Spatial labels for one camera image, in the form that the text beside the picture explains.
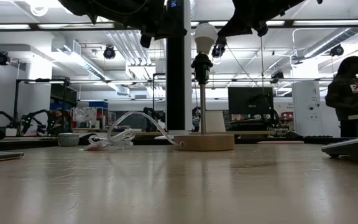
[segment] lamp base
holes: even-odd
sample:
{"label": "lamp base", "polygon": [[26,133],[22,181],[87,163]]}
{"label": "lamp base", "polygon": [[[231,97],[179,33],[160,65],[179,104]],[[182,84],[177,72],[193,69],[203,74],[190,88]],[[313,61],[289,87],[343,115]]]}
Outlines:
{"label": "lamp base", "polygon": [[234,149],[234,135],[232,134],[205,134],[197,136],[175,136],[177,143],[183,142],[184,147],[176,147],[179,151],[228,151]]}

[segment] black hair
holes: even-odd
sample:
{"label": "black hair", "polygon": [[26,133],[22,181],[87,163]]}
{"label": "black hair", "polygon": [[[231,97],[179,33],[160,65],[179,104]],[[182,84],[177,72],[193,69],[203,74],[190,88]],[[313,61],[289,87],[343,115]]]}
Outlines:
{"label": "black hair", "polygon": [[340,77],[347,74],[354,65],[358,64],[358,56],[351,56],[345,58],[339,66],[338,73],[335,77]]}

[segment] person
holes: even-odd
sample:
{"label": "person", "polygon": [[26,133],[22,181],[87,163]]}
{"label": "person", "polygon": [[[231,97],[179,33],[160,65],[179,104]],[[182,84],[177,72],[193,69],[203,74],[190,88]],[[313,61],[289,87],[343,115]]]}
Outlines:
{"label": "person", "polygon": [[358,137],[358,120],[349,116],[358,114],[358,57],[348,57],[342,61],[337,75],[328,86],[326,104],[335,108],[341,122],[341,137]]}
{"label": "person", "polygon": [[52,127],[52,130],[50,132],[50,134],[52,136],[57,136],[60,133],[72,133],[73,131],[71,130],[71,116],[63,111],[62,109],[57,109],[54,113],[53,113],[53,117],[55,118],[55,123]]}

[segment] ceiling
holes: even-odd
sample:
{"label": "ceiling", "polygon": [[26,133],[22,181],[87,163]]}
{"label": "ceiling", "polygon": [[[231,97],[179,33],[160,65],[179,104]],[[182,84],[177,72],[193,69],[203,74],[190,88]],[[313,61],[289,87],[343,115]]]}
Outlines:
{"label": "ceiling", "polygon": [[[195,0],[195,12],[192,21],[212,21],[230,19],[234,11],[231,0]],[[287,11],[284,19],[358,19],[358,1],[354,0],[325,0],[322,5],[318,5],[315,0],[307,0],[303,4]],[[7,0],[0,1],[0,23],[8,22],[89,22],[87,17],[78,17],[67,13],[63,8],[50,8],[48,13],[42,17],[33,16],[30,7],[26,2]],[[337,29],[314,29],[297,30],[294,34],[293,29],[271,29],[261,39],[257,35],[241,35],[227,39],[228,47],[222,57],[222,62],[215,65],[212,70],[214,79],[232,78],[260,78],[264,72],[267,77],[276,70],[282,70],[286,77],[291,77],[292,67],[289,57],[283,58],[279,67],[273,65],[282,55],[291,55],[292,49],[302,50],[318,43],[323,43],[330,35],[338,32]],[[126,75],[126,60],[116,52],[114,60],[105,60],[103,51],[106,45],[112,44],[105,31],[65,31],[65,32],[0,32],[0,44],[27,44],[45,55],[53,58],[55,66],[54,76],[66,76],[71,79],[87,79],[88,72],[76,63],[63,60],[56,52],[51,52],[52,39],[58,35],[63,35],[67,39],[75,39],[82,46],[81,54],[87,60],[92,61],[97,67],[104,70],[105,74],[111,79],[129,79]],[[154,41],[149,49],[146,49],[153,63],[165,60],[164,43],[162,40]],[[358,34],[342,43],[345,54],[341,58],[327,56],[317,56],[315,60],[319,64],[320,77],[332,77],[342,58],[349,54],[358,55]],[[139,55],[133,44],[129,44],[135,54]],[[310,78],[306,73],[302,78]],[[326,87],[328,83],[321,83],[321,87]],[[210,83],[209,88],[226,88],[227,86],[254,86],[249,83]],[[279,86],[286,85],[281,83],[275,85],[278,91],[288,91],[290,85],[279,89]],[[141,90],[141,86],[131,86],[136,90]],[[82,91],[112,91],[108,86],[82,85]]]}

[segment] transparent cord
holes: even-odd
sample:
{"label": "transparent cord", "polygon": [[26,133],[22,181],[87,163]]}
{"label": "transparent cord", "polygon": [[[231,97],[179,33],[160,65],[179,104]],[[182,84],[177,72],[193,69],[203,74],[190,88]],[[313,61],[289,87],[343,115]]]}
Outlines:
{"label": "transparent cord", "polygon": [[174,146],[180,146],[180,147],[185,146],[183,142],[178,144],[178,143],[172,141],[171,137],[164,131],[163,128],[161,128],[160,125],[158,125],[158,122],[156,122],[156,120],[154,120],[149,115],[147,115],[145,113],[141,113],[141,112],[132,111],[132,112],[128,112],[128,113],[124,114],[116,122],[114,122],[114,124],[111,125],[111,127],[109,128],[109,131],[107,132],[107,138],[101,137],[101,136],[89,137],[90,145],[87,146],[84,150],[85,151],[103,150],[107,146],[114,146],[114,147],[121,147],[121,148],[133,146],[134,144],[132,143],[132,140],[135,138],[136,132],[131,129],[121,132],[115,136],[111,136],[113,129],[119,123],[121,123],[124,119],[126,119],[128,116],[130,116],[132,114],[142,115],[142,116],[146,117],[147,119],[149,119],[158,128],[158,130],[161,131],[161,133],[167,138],[167,140]]}

